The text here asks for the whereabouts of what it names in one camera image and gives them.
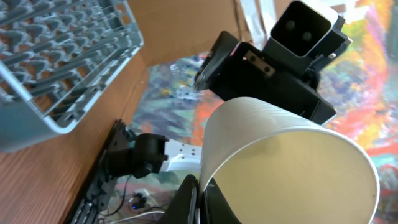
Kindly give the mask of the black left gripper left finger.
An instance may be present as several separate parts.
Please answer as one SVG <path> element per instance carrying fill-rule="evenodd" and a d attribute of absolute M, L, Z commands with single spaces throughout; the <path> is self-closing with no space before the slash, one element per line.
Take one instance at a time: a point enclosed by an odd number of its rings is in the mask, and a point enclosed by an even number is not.
<path fill-rule="evenodd" d="M 187 175 L 157 224 L 194 224 L 197 188 L 197 178 L 191 174 Z"/>

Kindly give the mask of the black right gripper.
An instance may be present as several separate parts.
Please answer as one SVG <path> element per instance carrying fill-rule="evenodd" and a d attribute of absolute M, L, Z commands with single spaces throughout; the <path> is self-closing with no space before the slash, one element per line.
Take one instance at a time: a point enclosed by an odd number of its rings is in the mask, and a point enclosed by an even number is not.
<path fill-rule="evenodd" d="M 253 45 L 223 31 L 195 75 L 193 88 L 211 90 L 224 101 L 256 98 L 324 125 L 336 111 L 317 92 L 319 81 L 318 72 L 308 69 L 296 76 Z"/>

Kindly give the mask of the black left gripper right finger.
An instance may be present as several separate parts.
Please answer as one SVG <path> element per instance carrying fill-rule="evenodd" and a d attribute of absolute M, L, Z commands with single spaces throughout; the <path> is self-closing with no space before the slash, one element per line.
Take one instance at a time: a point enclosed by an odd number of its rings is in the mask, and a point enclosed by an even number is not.
<path fill-rule="evenodd" d="M 241 224 L 215 179 L 210 180 L 201 199 L 201 222 L 203 224 Z"/>

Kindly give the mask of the white paper cup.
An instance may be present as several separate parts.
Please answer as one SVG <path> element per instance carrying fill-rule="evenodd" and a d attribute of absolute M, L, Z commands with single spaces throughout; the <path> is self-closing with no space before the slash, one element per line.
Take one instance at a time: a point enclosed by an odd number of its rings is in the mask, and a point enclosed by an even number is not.
<path fill-rule="evenodd" d="M 350 138 L 265 101 L 224 102 L 205 127 L 199 194 L 214 180 L 241 223 L 370 223 L 379 177 Z"/>

